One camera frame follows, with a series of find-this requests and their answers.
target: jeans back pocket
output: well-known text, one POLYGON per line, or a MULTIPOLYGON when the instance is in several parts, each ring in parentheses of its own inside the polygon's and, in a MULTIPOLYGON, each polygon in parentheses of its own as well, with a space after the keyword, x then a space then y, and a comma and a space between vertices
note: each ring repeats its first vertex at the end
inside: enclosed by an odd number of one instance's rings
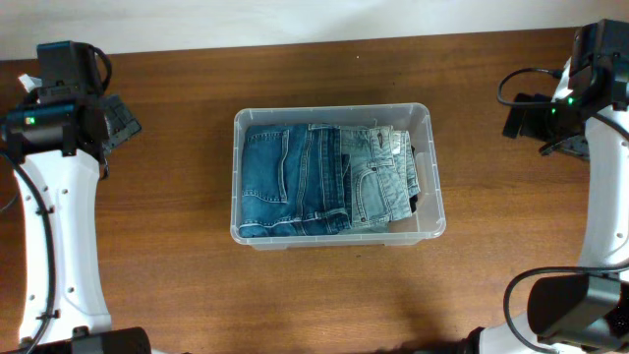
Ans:
POLYGON ((355 191, 362 222, 384 217, 391 213, 378 174, 379 167, 390 166, 391 164, 392 162, 389 160, 370 162, 368 168, 358 174, 355 191))
POLYGON ((247 137, 243 150, 243 197, 269 203, 287 203, 284 162, 289 130, 247 137))

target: wood grain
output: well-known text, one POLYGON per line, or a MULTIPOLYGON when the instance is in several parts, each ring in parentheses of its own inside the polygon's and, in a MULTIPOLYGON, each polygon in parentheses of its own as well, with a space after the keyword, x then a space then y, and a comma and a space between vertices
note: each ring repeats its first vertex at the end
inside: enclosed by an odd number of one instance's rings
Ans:
MULTIPOLYGON (((467 336, 503 322, 507 282, 573 265, 589 165, 501 137, 506 74, 559 68, 571 29, 407 37, 112 57, 143 132, 98 187, 100 276, 116 328, 195 353, 356 353, 467 336), (229 235, 235 114, 248 107, 420 102, 431 113, 447 229, 416 247, 257 252, 229 235)), ((0 63, 0 111, 33 61, 0 63)), ((518 78, 517 90, 555 82, 518 78)), ((0 203, 15 192, 0 164, 0 203)), ((21 209, 0 214, 0 350, 15 348, 25 297, 21 209)), ((513 300, 523 310, 525 283, 513 300)))

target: jeans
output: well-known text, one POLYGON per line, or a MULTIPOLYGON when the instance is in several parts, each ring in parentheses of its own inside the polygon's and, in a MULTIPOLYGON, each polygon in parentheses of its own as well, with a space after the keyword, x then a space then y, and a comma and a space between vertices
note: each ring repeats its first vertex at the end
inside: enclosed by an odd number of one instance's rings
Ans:
MULTIPOLYGON (((405 153, 398 157, 393 153, 395 132, 392 127, 339 129, 341 153, 350 155, 352 169, 352 228, 371 227, 411 216, 406 140, 405 153)), ((397 155, 402 154, 400 147, 397 150, 397 155)))
POLYGON ((413 160, 411 137, 409 132, 394 131, 391 136, 392 153, 395 159, 395 167, 402 181, 406 181, 409 199, 420 192, 420 185, 413 160))
POLYGON ((242 163, 242 237, 334 235, 350 228, 351 190, 343 186, 353 172, 339 129, 250 127, 242 163))

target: clear plastic bin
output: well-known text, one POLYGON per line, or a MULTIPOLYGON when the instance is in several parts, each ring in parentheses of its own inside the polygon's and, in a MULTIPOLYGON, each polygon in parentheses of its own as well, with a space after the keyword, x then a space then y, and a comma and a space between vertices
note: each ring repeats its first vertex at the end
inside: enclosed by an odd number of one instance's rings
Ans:
POLYGON ((445 231, 445 212, 432 127, 428 109, 419 103, 381 104, 346 107, 243 109, 234 120, 234 166, 232 175, 232 237, 257 250, 283 250, 289 247, 345 245, 415 245, 440 236, 445 231), (241 210, 241 157, 245 133, 255 125, 329 123, 345 126, 385 126, 410 133, 415 147, 415 165, 422 191, 417 212, 404 220, 389 223, 389 233, 244 238, 238 233, 241 210))

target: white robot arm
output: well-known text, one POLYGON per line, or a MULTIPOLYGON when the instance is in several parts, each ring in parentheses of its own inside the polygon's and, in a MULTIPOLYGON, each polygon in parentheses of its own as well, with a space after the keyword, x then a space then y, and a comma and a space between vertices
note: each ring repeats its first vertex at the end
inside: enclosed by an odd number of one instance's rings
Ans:
MULTIPOLYGON (((558 149, 590 161, 588 225, 578 266, 621 270, 584 271, 591 275, 538 281, 529 299, 530 312, 513 320, 516 331, 534 347, 525 345, 503 324, 479 332, 476 349, 481 354, 601 353, 629 348, 629 285, 625 283, 629 280, 628 35, 628 24, 610 21, 584 27, 575 35, 573 58, 564 68, 552 102, 564 102, 567 111, 574 110, 569 105, 579 105, 578 109, 586 112, 583 135, 554 140, 544 136, 545 128, 537 129, 535 124, 520 131, 521 135, 550 141, 543 153, 558 149)), ((556 125, 556 131, 566 127, 558 108, 549 105, 545 112, 532 110, 528 113, 556 125)))
POLYGON ((94 223, 100 165, 107 172, 105 155, 141 126, 118 96, 103 96, 111 64, 100 49, 67 41, 39 45, 37 56, 40 88, 28 88, 0 121, 7 143, 0 154, 14 167, 27 233, 19 352, 150 353, 141 328, 111 330, 94 223))

